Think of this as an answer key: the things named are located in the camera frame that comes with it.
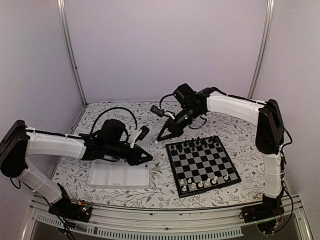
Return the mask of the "white plastic tray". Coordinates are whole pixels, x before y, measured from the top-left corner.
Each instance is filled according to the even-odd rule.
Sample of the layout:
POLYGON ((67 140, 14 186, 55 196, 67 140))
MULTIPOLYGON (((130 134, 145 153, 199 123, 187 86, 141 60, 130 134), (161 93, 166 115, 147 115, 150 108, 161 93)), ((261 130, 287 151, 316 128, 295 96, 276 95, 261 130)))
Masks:
POLYGON ((94 160, 87 184, 97 189, 147 189, 150 186, 149 166, 130 166, 124 161, 94 160))

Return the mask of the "black white chessboard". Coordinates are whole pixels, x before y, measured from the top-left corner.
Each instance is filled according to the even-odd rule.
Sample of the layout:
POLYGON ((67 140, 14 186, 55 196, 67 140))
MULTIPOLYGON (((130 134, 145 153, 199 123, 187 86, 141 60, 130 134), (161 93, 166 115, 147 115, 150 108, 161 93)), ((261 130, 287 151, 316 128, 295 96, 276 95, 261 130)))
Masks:
POLYGON ((169 143, 165 145, 165 149, 179 198, 229 187, 242 181, 220 138, 216 135, 169 143), (224 179, 225 175, 229 175, 228 180, 224 179), (216 184, 212 184, 214 176, 218 177, 216 184), (192 183, 188 183, 189 178, 196 184, 196 188, 191 188, 192 183), (210 185, 205 186, 208 178, 210 185), (184 179, 185 185, 180 185, 181 179, 184 179), (198 187, 200 182, 203 183, 203 187, 198 187), (185 192, 182 191, 183 186, 187 188, 185 192))

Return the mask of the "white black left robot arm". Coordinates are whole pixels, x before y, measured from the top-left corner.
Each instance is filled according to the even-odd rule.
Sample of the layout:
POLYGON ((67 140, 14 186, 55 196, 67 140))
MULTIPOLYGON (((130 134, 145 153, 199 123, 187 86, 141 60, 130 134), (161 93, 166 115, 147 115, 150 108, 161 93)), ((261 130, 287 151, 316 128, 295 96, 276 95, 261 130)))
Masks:
POLYGON ((128 133, 125 124, 115 119, 106 120, 97 131, 78 135, 38 130, 17 120, 0 142, 0 171, 42 195, 63 217, 70 217, 75 210, 65 189, 48 179, 28 157, 59 156, 113 163, 123 160, 130 166, 139 166, 153 160, 137 144, 148 132, 143 126, 128 133))

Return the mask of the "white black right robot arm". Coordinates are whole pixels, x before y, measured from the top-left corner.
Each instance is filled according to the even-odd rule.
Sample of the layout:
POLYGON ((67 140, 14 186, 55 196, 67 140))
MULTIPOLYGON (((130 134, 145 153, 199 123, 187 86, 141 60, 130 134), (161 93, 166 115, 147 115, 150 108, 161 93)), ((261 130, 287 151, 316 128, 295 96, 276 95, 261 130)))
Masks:
POLYGON ((180 137, 188 125, 208 112, 235 117, 256 127, 255 146, 263 160, 263 198, 267 199, 259 206, 258 213, 262 218, 274 214, 278 210, 274 199, 280 199, 284 193, 282 181, 285 170, 283 148, 286 130, 278 102, 274 99, 252 100, 225 93, 217 87, 195 91, 186 83, 178 86, 172 95, 182 109, 167 118, 156 138, 158 142, 180 137))

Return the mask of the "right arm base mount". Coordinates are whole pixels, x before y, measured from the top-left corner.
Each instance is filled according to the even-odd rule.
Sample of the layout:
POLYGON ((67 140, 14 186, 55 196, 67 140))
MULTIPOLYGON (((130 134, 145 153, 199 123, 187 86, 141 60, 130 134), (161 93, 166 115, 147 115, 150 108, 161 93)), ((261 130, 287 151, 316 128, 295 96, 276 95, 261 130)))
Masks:
POLYGON ((276 198, 263 195, 262 203, 243 207, 238 217, 243 219, 245 223, 271 218, 269 221, 258 223, 257 228, 262 234, 274 234, 280 227, 285 213, 281 199, 282 195, 276 198))

